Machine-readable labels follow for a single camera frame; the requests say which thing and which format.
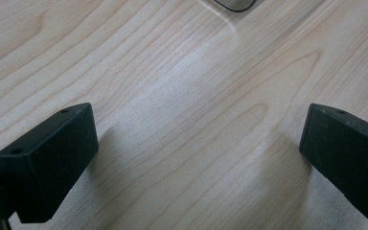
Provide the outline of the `grey object with dark rim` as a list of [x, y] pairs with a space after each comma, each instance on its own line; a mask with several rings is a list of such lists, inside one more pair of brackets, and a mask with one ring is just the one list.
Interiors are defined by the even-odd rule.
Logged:
[[244, 12], [252, 8], [257, 0], [215, 0], [231, 12]]

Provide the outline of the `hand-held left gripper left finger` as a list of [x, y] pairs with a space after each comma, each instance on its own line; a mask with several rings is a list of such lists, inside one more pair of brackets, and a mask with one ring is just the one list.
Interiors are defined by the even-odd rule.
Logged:
[[51, 219], [99, 150], [93, 109], [61, 109], [0, 150], [0, 208], [23, 223]]

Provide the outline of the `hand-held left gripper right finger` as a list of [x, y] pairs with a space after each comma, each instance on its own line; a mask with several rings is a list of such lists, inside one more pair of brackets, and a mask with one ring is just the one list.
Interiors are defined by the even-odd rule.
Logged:
[[299, 151], [368, 218], [368, 122], [313, 103]]

